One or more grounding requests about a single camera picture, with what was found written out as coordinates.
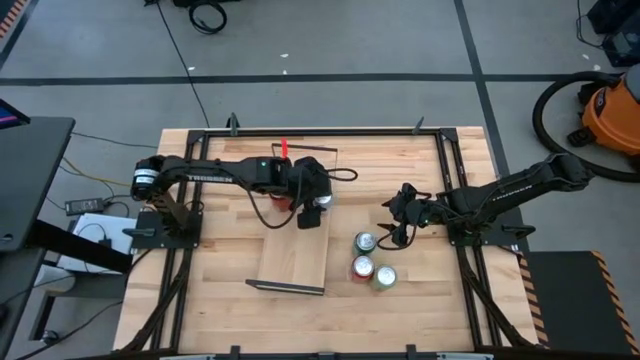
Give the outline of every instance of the black floor line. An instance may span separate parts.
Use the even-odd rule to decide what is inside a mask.
[[[568,74],[300,74],[300,75],[220,75],[193,76],[194,84],[267,84],[299,82],[552,82]],[[87,85],[172,85],[189,84],[186,76],[0,78],[0,86],[87,86]]]
[[[5,44],[4,49],[2,49],[2,52],[0,53],[0,71],[4,66],[4,63],[9,58],[9,54],[11,54],[11,50],[13,50],[13,47],[16,45],[16,42],[18,41],[18,38],[20,37],[22,30],[24,30],[24,27],[27,25],[27,22],[29,21],[29,18],[31,17],[33,10],[36,8],[36,5],[38,5],[38,1],[39,0],[31,0],[29,4],[27,4],[27,7],[26,9],[24,9],[22,17],[20,18],[20,21],[18,21],[18,25],[16,25],[16,28],[13,30],[13,33],[11,33],[11,37],[9,37],[9,40],[7,40],[7,43]]]
[[[471,71],[473,72],[476,88],[478,90],[478,97],[480,99],[480,106],[482,107],[482,113],[484,114],[484,120],[487,125],[487,132],[489,133],[489,141],[493,148],[493,155],[496,161],[496,166],[500,175],[509,174],[509,166],[507,165],[507,156],[502,146],[502,139],[500,138],[500,132],[498,131],[498,124],[496,117],[493,113],[493,106],[489,99],[489,91],[487,90],[487,83],[484,80],[482,74],[482,67],[480,65],[480,58],[478,57],[478,51],[476,45],[473,42],[473,35],[471,35],[471,26],[469,25],[469,19],[467,18],[467,12],[464,8],[462,0],[454,0],[456,6],[456,12],[458,13],[458,22],[462,30],[462,38],[464,45],[467,48],[467,54],[469,56],[469,62],[471,63]]]

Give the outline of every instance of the green can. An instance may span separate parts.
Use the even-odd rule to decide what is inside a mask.
[[[353,239],[353,256],[369,255],[376,248],[376,237],[367,232],[360,232]]]
[[[371,287],[377,291],[391,289],[396,284],[398,276],[389,265],[380,265],[371,278]]]

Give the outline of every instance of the wooden table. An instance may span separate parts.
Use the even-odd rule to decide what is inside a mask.
[[[469,184],[495,180],[483,129],[457,131]],[[158,153],[183,156],[186,136],[187,130],[164,130]],[[180,352],[228,353],[231,345],[240,345],[243,353],[404,352],[407,344],[415,344],[418,351],[471,350],[455,251],[443,226],[419,229],[413,245],[403,251],[374,251],[376,262],[392,265],[398,273],[392,289],[378,293],[348,278],[354,235],[385,233],[375,224],[388,223],[391,217],[380,204],[403,182],[421,191],[444,190],[434,138],[313,136],[288,141],[337,148],[337,166],[360,174],[355,182],[333,184],[325,295],[246,285],[245,279],[258,273],[266,228],[243,190],[206,184],[202,240],[192,262]],[[237,161],[268,155],[271,144],[278,142],[280,138],[215,138],[208,158]],[[258,200],[261,211],[270,206],[268,199]],[[484,253],[496,303],[524,337],[537,342],[515,256],[492,247]],[[155,306],[164,260],[165,250],[154,250],[131,274],[114,348],[132,339]],[[484,311],[477,304],[487,343]],[[170,321],[172,309],[168,314]],[[167,345],[171,327],[164,328]]]

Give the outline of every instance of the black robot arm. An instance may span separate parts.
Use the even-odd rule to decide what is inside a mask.
[[[392,242],[400,248],[410,244],[407,225],[421,228],[430,224],[451,225],[475,237],[498,215],[550,191],[582,190],[591,178],[593,174],[575,156],[553,154],[503,179],[481,187],[465,186],[442,192],[435,200],[405,183],[394,198],[383,204],[400,224],[380,226],[390,230]],[[417,195],[425,198],[416,199]]]
[[[179,235],[189,223],[189,209],[176,203],[168,192],[173,184],[181,181],[234,184],[249,195],[250,192],[256,192],[290,198],[293,200],[290,206],[292,212],[304,205],[303,214],[298,215],[300,228],[320,225],[320,212],[323,209],[314,200],[332,195],[326,169],[313,157],[301,158],[292,165],[289,159],[268,156],[250,157],[237,162],[152,156],[136,164],[131,196],[152,204],[171,235]],[[259,217],[271,228],[285,224],[271,226]]]

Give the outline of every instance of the cable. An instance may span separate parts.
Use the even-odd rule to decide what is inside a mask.
[[[404,250],[406,248],[408,248],[409,246],[411,246],[411,244],[413,244],[413,239],[415,239],[416,237],[416,231],[418,230],[418,226],[414,225],[413,226],[413,232],[411,233],[411,238],[409,238],[409,241],[407,241],[407,243],[403,246],[395,246],[395,247],[389,247],[389,246],[384,246],[381,245],[382,240],[388,238],[389,236],[393,235],[396,231],[398,231],[399,228],[389,232],[387,235],[381,237],[380,239],[378,239],[378,242],[376,243],[376,245],[382,249],[382,250],[388,250],[388,251],[397,251],[397,250]]]
[[[49,199],[49,197],[48,197],[48,196],[47,196],[47,197],[45,197],[45,199],[46,199],[48,202],[50,202],[51,204],[53,204],[53,206],[57,207],[58,209],[60,209],[60,210],[62,210],[62,211],[64,211],[64,212],[66,212],[66,211],[67,211],[67,209],[65,209],[65,208],[63,208],[62,206],[60,206],[60,205],[56,204],[56,203],[55,203],[55,201],[53,201],[53,200]]]
[[[95,136],[95,135],[87,135],[87,134],[82,134],[79,132],[75,132],[72,131],[71,132],[73,135],[76,136],[81,136],[81,137],[85,137],[88,139],[94,139],[94,140],[100,140],[100,141],[106,141],[106,142],[110,142],[112,144],[116,144],[116,145],[122,145],[122,146],[130,146],[130,147],[138,147],[138,148],[147,148],[147,149],[158,149],[157,146],[151,146],[151,145],[143,145],[143,144],[130,144],[130,143],[125,143],[125,142],[121,142],[121,141],[116,141],[116,140],[111,140],[111,139],[107,139],[107,138],[103,138],[100,136]]]
[[[158,11],[160,12],[160,16],[162,17],[162,22],[164,23],[165,28],[167,28],[167,32],[169,33],[169,37],[171,38],[171,42],[173,43],[173,47],[176,49],[176,53],[178,53],[178,57],[180,58],[180,62],[182,63],[182,67],[184,68],[184,72],[185,72],[185,74],[187,74],[187,79],[189,79],[189,85],[191,85],[191,90],[193,90],[193,95],[196,96],[196,100],[198,101],[198,105],[200,106],[200,110],[202,111],[202,116],[204,116],[204,121],[207,123],[207,128],[211,128],[211,125],[209,124],[209,117],[207,116],[207,112],[204,110],[204,106],[202,105],[202,101],[200,101],[200,96],[198,96],[198,92],[196,91],[196,87],[193,85],[193,79],[191,78],[191,74],[189,74],[189,69],[187,69],[187,64],[184,62],[184,58],[182,57],[182,53],[180,53],[180,49],[178,49],[178,44],[176,44],[176,40],[173,38],[173,34],[171,33],[171,29],[169,29],[169,24],[167,24],[167,19],[164,18],[164,13],[162,12],[162,7],[160,6],[159,2],[156,2],[156,6],[158,7]]]
[[[302,195],[302,171],[300,172],[300,174],[298,175],[298,193],[296,195],[296,200],[293,203],[293,210],[291,211],[291,214],[289,214],[289,217],[286,218],[281,224],[279,225],[271,225],[269,224],[264,217],[262,217],[262,214],[260,213],[260,209],[258,209],[258,205],[256,205],[256,201],[253,198],[253,195],[251,194],[251,191],[247,190],[247,195],[249,195],[249,200],[251,201],[251,206],[253,206],[253,210],[256,212],[256,215],[258,216],[258,219],[260,219],[260,222],[268,227],[269,229],[272,230],[276,230],[276,229],[280,229],[282,227],[284,227],[285,225],[287,225],[291,219],[293,219],[293,216],[296,214],[296,209],[298,208],[298,206],[300,206],[300,195]]]
[[[78,326],[77,328],[71,330],[68,334],[60,337],[57,340],[54,340],[53,342],[47,344],[47,346],[44,346],[44,347],[42,347],[42,348],[40,348],[40,349],[38,349],[36,351],[32,351],[32,352],[30,352],[30,353],[28,353],[26,355],[23,355],[23,356],[15,359],[15,360],[26,360],[26,359],[32,358],[32,357],[40,354],[43,351],[49,350],[50,348],[58,345],[59,343],[63,342],[64,340],[66,340],[66,339],[70,338],[71,336],[75,335],[78,331],[80,331],[80,330],[84,329],[85,327],[89,326],[89,324],[91,324],[95,319],[98,318],[98,316],[102,315],[105,311],[111,309],[114,306],[118,306],[120,304],[122,304],[122,301],[118,301],[118,302],[115,302],[115,303],[113,303],[111,305],[105,306],[104,308],[102,308],[102,310],[98,311],[95,315],[93,315],[91,318],[89,318],[89,320],[87,320],[84,324],[82,324],[82,325]]]
[[[197,8],[201,6],[211,6],[222,16],[222,23],[220,26],[215,28],[207,26],[207,24],[195,16],[195,11]],[[224,11],[224,8],[218,4],[218,2],[213,0],[199,0],[191,4],[189,6],[189,21],[191,21],[191,25],[201,34],[205,35],[213,35],[220,32],[220,30],[224,29],[227,26],[227,12]]]
[[[63,167],[62,165],[59,165],[59,166],[58,166],[58,168],[59,168],[60,170],[64,171],[64,172],[66,172],[66,173],[67,173],[67,174],[69,174],[69,175],[73,175],[73,176],[80,176],[80,177],[87,178],[86,176],[84,176],[84,175],[82,175],[82,174],[76,174],[76,173],[74,173],[73,171],[71,171],[71,170],[69,170],[69,169],[66,169],[66,168],[65,168],[65,167]],[[100,180],[91,179],[91,178],[87,178],[87,179],[101,182],[102,184],[104,184],[104,186],[106,186],[106,187],[107,187],[107,189],[109,189],[109,191],[111,192],[111,196],[112,196],[112,197],[116,196],[116,193],[113,191],[113,188],[112,188],[109,184],[107,184],[106,182],[104,182],[104,181],[100,181]]]
[[[112,195],[109,196],[108,198],[105,198],[104,201],[109,201],[109,200],[113,200],[113,199],[117,199],[117,198],[131,198],[131,194],[118,194],[118,195]]]
[[[91,175],[87,175],[84,172],[82,172],[82,170],[78,169],[78,167],[76,167],[75,165],[73,165],[73,163],[71,161],[69,161],[69,159],[67,159],[66,157],[63,157],[62,160],[64,162],[66,162],[71,169],[73,169],[73,171],[77,172],[80,176],[84,176],[86,178],[92,179],[92,180],[96,180],[96,181],[102,181],[102,182],[106,182],[109,184],[114,184],[114,185],[120,185],[120,186],[124,186],[124,187],[130,187],[131,184],[125,184],[119,181],[115,181],[115,180],[110,180],[110,179],[105,179],[105,178],[101,178],[101,177],[97,177],[97,176],[91,176]]]
[[[344,171],[344,172],[351,173],[351,174],[353,174],[353,177],[350,177],[350,178],[339,178],[337,176],[333,176],[333,175],[329,175],[328,174],[328,173],[338,172],[338,171]],[[321,174],[325,175],[326,177],[328,177],[329,179],[336,180],[336,181],[351,182],[351,181],[356,181],[356,179],[358,178],[358,172],[356,172],[353,169],[349,169],[349,168],[327,169],[326,172],[322,172],[322,171],[319,171],[319,172]]]

